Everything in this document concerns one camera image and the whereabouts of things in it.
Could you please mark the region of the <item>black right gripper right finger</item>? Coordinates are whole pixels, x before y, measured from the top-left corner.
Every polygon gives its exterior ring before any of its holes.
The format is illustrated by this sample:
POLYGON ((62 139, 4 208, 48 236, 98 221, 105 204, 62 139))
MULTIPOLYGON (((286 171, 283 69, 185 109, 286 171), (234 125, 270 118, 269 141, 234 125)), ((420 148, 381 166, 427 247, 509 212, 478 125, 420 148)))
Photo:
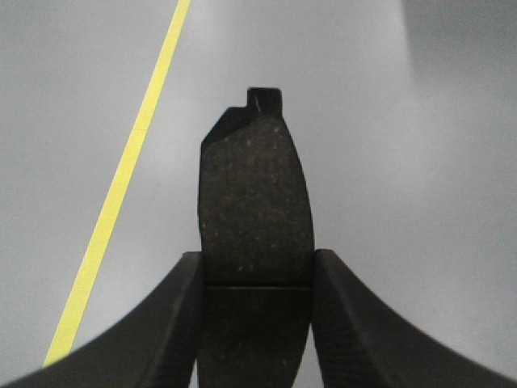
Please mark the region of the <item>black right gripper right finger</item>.
POLYGON ((312 328, 326 387, 514 387, 378 298, 331 250, 314 256, 312 328))

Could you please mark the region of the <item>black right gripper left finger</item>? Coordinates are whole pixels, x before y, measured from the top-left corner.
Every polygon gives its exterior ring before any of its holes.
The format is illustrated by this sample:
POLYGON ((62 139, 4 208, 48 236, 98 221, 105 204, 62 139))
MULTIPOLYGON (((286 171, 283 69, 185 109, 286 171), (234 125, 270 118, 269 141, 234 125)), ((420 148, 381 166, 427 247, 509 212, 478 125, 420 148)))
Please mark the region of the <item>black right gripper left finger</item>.
POLYGON ((183 254, 134 310, 60 361, 12 387, 187 387, 200 339, 203 271, 183 254))

